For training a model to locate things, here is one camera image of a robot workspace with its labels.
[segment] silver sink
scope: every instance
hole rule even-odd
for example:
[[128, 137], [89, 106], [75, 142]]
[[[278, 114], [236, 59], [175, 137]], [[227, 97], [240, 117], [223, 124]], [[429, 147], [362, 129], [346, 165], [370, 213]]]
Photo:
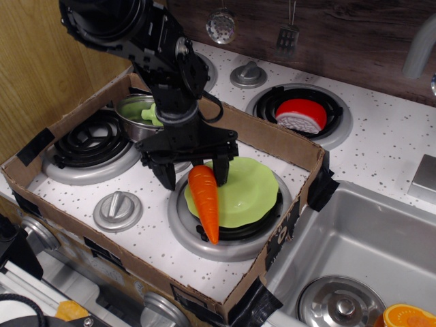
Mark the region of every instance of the silver sink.
[[302, 289], [326, 275], [356, 279], [389, 307], [435, 311], [436, 215], [339, 181], [319, 212], [306, 208], [266, 274], [267, 288], [296, 317]]

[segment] dark wood backsplash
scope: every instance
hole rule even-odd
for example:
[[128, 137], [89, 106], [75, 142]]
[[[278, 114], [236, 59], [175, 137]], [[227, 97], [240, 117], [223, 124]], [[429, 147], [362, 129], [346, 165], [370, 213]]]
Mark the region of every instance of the dark wood backsplash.
[[436, 1], [297, 1], [294, 24], [300, 35], [292, 60], [274, 56], [280, 27], [289, 20], [288, 1], [225, 0], [225, 4], [236, 14], [239, 30], [232, 43], [221, 46], [205, 29], [209, 13], [221, 7], [220, 0], [168, 2], [195, 41], [436, 107], [430, 88], [436, 50], [421, 78], [411, 80], [401, 73], [411, 40], [436, 13]]

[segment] ladle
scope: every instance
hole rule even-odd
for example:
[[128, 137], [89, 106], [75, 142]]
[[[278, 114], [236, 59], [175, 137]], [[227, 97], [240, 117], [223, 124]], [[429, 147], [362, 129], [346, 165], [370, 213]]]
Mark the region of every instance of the ladle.
[[221, 8], [214, 10], [208, 16], [206, 30], [211, 39], [218, 44], [228, 44], [233, 41], [238, 31], [238, 20], [221, 0]]

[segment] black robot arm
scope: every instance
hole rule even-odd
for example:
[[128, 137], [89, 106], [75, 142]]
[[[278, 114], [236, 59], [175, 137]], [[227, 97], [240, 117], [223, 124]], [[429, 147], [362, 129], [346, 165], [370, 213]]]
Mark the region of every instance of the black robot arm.
[[238, 155], [237, 133], [208, 125], [198, 109], [208, 67], [182, 26], [151, 0], [60, 0], [62, 23], [85, 46], [128, 59], [151, 90], [163, 131], [136, 144], [144, 165], [175, 188], [174, 162], [214, 161], [218, 185]]

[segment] cardboard tray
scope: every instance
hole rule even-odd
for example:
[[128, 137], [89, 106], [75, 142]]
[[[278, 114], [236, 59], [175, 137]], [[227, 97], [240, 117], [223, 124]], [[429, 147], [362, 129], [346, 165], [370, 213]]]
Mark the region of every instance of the cardboard tray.
[[[90, 238], [104, 249], [109, 250], [122, 260], [127, 271], [165, 294], [169, 300], [178, 302], [178, 305], [181, 304], [184, 308], [194, 312], [201, 320], [216, 326], [225, 324], [237, 326], [236, 321], [240, 319], [238, 318], [239, 313], [244, 311], [247, 308], [247, 303], [250, 302], [246, 301], [243, 296], [250, 292], [256, 293], [256, 290], [262, 287], [263, 276], [273, 263], [283, 242], [291, 240], [294, 224], [301, 210], [307, 204], [309, 187], [317, 178], [326, 153], [319, 145], [288, 129], [252, 117], [223, 104], [223, 118], [218, 123], [213, 124], [214, 126], [236, 130], [241, 142], [304, 168], [310, 174], [247, 274], [241, 278], [225, 301], [217, 302], [192, 287], [184, 286], [173, 280], [165, 273], [118, 246], [102, 233], [27, 190], [27, 186], [41, 172], [42, 158], [40, 154], [94, 112], [110, 102], [115, 104], [127, 96], [129, 87], [145, 88], [135, 74], [115, 78], [60, 121], [38, 134], [17, 156], [5, 164], [2, 173], [14, 193], [34, 205], [43, 219], [49, 219], [75, 235]], [[214, 116], [218, 111], [217, 106], [206, 99], [200, 101], [200, 109], [205, 116]], [[194, 326], [199, 326], [197, 322], [192, 323]]]

